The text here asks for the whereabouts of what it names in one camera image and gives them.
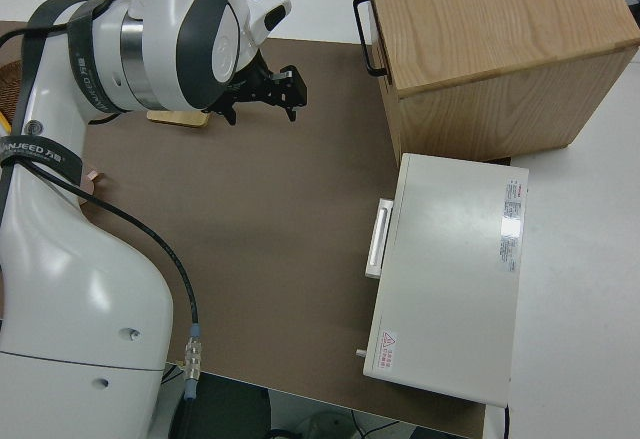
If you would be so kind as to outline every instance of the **black strap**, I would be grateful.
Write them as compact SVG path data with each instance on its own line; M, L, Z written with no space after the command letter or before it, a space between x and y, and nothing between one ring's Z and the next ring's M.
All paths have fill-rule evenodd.
M73 4L81 0L48 0L43 3L29 19L28 27L48 27L53 25L60 14ZM40 67L42 52L47 37L44 34L26 33L22 39L22 82L20 84L20 96L16 106L16 113L11 127L12 134L22 134L24 118L27 114L27 105L31 97L31 90L36 80L36 74ZM2 169L0 179L0 221L4 216L4 208L9 195L13 166L8 165Z
M0 138L0 166L15 164L20 157L44 164L76 186L80 185L82 159L62 144L42 136Z
M93 51L93 10L102 3L87 1L69 19L69 61L78 87L93 107L102 112L126 112L111 102L98 77Z

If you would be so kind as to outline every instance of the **black cable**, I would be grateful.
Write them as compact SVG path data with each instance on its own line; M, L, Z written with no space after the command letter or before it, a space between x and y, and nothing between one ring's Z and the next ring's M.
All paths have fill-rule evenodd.
M180 371L178 374L174 374L173 376L167 378L167 379L163 379L162 382L160 382L160 384L166 384L167 382L171 382L173 381L176 377L180 377L182 375L182 371Z
M389 424L385 424L384 426L380 426L380 427L376 427L375 429L371 429L370 431L365 432L364 436L362 436L362 439L364 439L365 437L367 437L369 434L371 434L373 432L381 431L382 429L386 429L387 427L395 426L396 424L400 424L400 421L393 421L393 422L390 422Z
M504 439L509 439L509 429L511 428L511 415L509 414L509 406L504 409Z
M100 5L98 5L93 10L93 19L100 17L113 3L115 0L103 0ZM67 24L56 24L49 27L21 27L19 29L14 29L13 31L9 31L2 36L0 36L0 48L5 45L5 43L14 37L21 36L23 34L33 34L37 36L48 36L54 32L62 32L67 29Z
M182 418L180 420L180 427L178 428L177 439L187 439L187 437L189 437L189 423L191 422L192 410L193 399L186 399L184 401L184 410L182 411Z
M371 429L370 431L364 432L362 429L360 429L360 426L358 425L358 422L356 421L356 414L353 412L353 409L351 409L351 419L353 420L353 425L356 427L356 430L358 431L358 434L360 434L360 439L364 439L369 434L373 434L374 432L381 431L383 429L386 429L387 427L391 427L391 426L395 426L396 424L400 424L400 421L393 421L393 422L390 422L388 424L385 424L384 426L376 427L374 429Z
M93 196L93 195L91 195L91 194L89 194L87 192L84 192L82 189L80 189L80 188L78 188L76 186L73 186L73 185L69 184L68 182L63 181L62 179L54 176L53 174L48 173L45 170L40 169L38 166L36 166L33 162L29 161L28 159L18 158L18 159L16 159L16 163L18 163L21 166L23 166L25 169L27 169L32 174L35 174L36 176L39 176L42 179L45 179L46 181L51 182L51 183L55 184L56 186L61 187L62 189L66 190L66 191L69 191L70 193L75 194L76 196L79 196L79 197L81 197L81 198L83 198L83 199L95 204L96 206L101 207L102 209L105 209L106 211L109 211L109 212L115 214L116 216L119 216L120 218L122 218L125 221L133 224L138 229L140 229L142 232L144 232L149 237L151 237L151 239L153 239L160 247L162 247L162 249L167 253L167 255L173 261L174 265L176 266L176 269L178 269L178 272L180 273L180 277L182 278L182 282L184 284L184 287L185 287L185 289L187 291L187 296L189 297L189 303L191 304L191 321L194 324L198 323L198 305L196 303L195 293L193 292L193 287L191 286L191 281L189 281L189 276L187 275L187 271L185 270L184 266L182 265L182 262L180 262L180 259L178 258L178 256L176 256L176 253L173 252L173 249L171 249L169 244L167 244L164 241L164 239L162 239L162 237L160 237L156 232L154 232L146 224L144 224L142 221L136 219L132 215L127 214L126 212L124 212L121 209L118 209L113 204L109 204L108 202L105 202L105 201L103 201L101 199L98 199L97 197L95 197L95 196Z
M114 119L116 119L118 116L120 116L121 113L117 113L117 114L111 114L110 116L107 116L105 118L102 119L94 119L93 121L89 121L89 125L90 126L97 126L99 124L106 124L107 122L111 122Z
M176 366L175 364L173 364L173 365L169 368L169 370L163 374L163 376L162 376L162 380L164 381L167 377L169 377L169 376L171 375L171 373L172 373L173 371L175 371L175 370L176 370L176 368L177 368L177 367L178 367L178 366Z
M360 435L360 437L364 437L364 431L362 429L360 429L360 426L358 425L358 422L356 421L356 413L353 412L353 409L351 409L351 420L353 421L353 425L356 427L356 430L358 431L358 434Z

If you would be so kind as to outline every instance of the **white handle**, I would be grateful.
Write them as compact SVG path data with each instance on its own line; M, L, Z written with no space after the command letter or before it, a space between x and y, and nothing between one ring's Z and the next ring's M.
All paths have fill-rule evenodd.
M389 233L389 221L391 220L392 210L393 201L380 199L376 222L373 226L373 234L371 236L367 268L365 270L365 275L373 279L380 279L380 274L382 273L382 261L384 259L384 249L387 244L387 234Z

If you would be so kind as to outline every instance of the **screw hole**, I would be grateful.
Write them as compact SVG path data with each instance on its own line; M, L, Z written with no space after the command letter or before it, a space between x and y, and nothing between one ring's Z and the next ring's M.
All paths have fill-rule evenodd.
M94 379L93 382L91 382L91 385L93 386L94 389L98 389L99 391L101 391L109 387L109 381L107 381L104 378L98 378L98 379Z
M120 329L118 331L118 335L124 341L138 341L142 338L142 332L132 329L130 327L125 327L124 329Z

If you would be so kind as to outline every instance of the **cable connector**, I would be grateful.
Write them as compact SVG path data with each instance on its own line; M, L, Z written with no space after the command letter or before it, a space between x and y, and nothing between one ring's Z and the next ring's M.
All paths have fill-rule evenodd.
M184 398L195 399L198 379L200 379L200 367L202 364L202 343L200 342L200 326L191 326L191 337L187 342L184 354Z

